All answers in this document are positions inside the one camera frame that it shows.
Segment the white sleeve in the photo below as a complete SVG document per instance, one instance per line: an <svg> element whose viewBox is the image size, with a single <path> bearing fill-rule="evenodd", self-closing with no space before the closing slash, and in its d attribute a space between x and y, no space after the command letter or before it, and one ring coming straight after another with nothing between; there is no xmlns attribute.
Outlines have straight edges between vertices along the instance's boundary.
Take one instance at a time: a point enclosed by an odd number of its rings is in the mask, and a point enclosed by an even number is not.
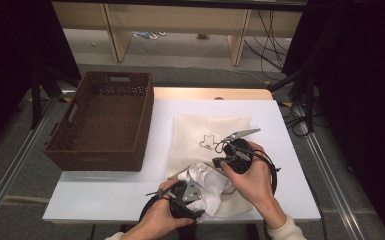
<svg viewBox="0 0 385 240"><path fill-rule="evenodd" d="M120 237L123 234L124 233L122 233L122 232L118 232L118 233L112 235L111 237L105 238L105 240L120 240Z"/></svg>
<svg viewBox="0 0 385 240"><path fill-rule="evenodd" d="M286 215L286 223L278 229L268 229L268 233L273 240L302 240L305 239L301 228L295 225L294 219Z"/></svg>

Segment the white tabletop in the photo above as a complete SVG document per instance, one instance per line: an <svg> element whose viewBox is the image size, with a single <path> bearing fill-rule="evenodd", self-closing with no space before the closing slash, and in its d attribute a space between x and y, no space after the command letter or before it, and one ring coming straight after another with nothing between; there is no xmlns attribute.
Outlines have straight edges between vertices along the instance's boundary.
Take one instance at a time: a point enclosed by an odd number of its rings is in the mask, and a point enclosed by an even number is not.
<svg viewBox="0 0 385 240"><path fill-rule="evenodd" d="M176 114L249 114L250 127L261 131L247 140L262 145L281 168L275 196L284 211L298 221L320 219L276 101L189 99L155 99L142 171L63 172L43 219L55 223L137 222L150 199L145 194L156 191L165 180ZM203 223L259 220L255 209L230 218L202 218Z"/></svg>

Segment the brown wicker basket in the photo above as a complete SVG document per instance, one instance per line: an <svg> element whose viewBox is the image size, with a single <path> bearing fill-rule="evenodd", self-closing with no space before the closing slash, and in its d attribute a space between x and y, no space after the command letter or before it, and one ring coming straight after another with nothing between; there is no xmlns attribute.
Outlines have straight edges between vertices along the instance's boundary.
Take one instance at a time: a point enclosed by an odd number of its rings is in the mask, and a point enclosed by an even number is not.
<svg viewBox="0 0 385 240"><path fill-rule="evenodd" d="M63 171L140 171L153 104L150 73L88 72L44 152Z"/></svg>

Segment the floor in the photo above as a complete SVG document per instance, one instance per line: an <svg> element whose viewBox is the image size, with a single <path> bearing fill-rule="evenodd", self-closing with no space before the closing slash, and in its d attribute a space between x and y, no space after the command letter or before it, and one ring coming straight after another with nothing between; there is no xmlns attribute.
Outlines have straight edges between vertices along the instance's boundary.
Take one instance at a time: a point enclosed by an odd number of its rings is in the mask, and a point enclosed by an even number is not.
<svg viewBox="0 0 385 240"><path fill-rule="evenodd" d="M126 56L121 63L115 63L103 31L65 30L66 37L79 66L143 66L174 67L182 70L214 69L228 73L243 74L262 84L278 81L284 76L279 70L261 61L248 47L244 47L239 66L232 66L225 36L210 35L208 39L198 39L196 34L166 33L158 39L132 37ZM246 38L249 45L262 52L265 39ZM287 49L291 39L277 39ZM273 52L266 51L265 56L281 65ZM286 86L274 94L279 102L287 102ZM53 109L49 122L57 122L64 112L63 107ZM31 114L29 96L23 101L22 111L16 112L11 123L0 137L0 180L16 156L20 142L29 133ZM289 107L280 107L284 116L291 111ZM385 239L385 228L376 211L361 189L358 180L347 170L347 163L333 138L328 124L323 118L315 119L315 133L299 137L306 131L304 125L289 128L291 140L309 184L314 189L315 198L320 204L323 221L298 223L308 239ZM0 239L104 239L117 232L119 224L98 224L93 230L92 224L57 225L42 220L47 202L59 179L60 171L50 161L42 161L43 146L49 141L53 125L44 127L29 157L12 183L2 206L0 207ZM328 166L326 178L323 167ZM344 215L342 208L348 209ZM356 223L357 232L350 229L348 222ZM260 239L265 239L260 229Z"/></svg>

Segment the hand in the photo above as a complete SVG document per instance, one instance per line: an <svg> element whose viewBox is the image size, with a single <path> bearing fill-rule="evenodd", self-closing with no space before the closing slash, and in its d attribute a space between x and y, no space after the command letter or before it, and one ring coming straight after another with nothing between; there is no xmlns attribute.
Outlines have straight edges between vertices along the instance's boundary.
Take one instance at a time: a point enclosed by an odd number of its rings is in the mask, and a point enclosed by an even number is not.
<svg viewBox="0 0 385 240"><path fill-rule="evenodd" d="M176 183L169 180L160 185L160 189L166 189ZM172 230L192 224L190 218L174 218L170 212L170 203L166 199L157 200L146 212L142 221L120 239L158 239Z"/></svg>
<svg viewBox="0 0 385 240"><path fill-rule="evenodd" d="M257 154L262 154L260 151L264 152L260 145L248 143L252 150L259 150ZM257 208L271 229L283 226L286 215L273 196L270 169L265 162L254 156L251 167L244 174L235 173L225 162L221 163L221 167L241 196Z"/></svg>

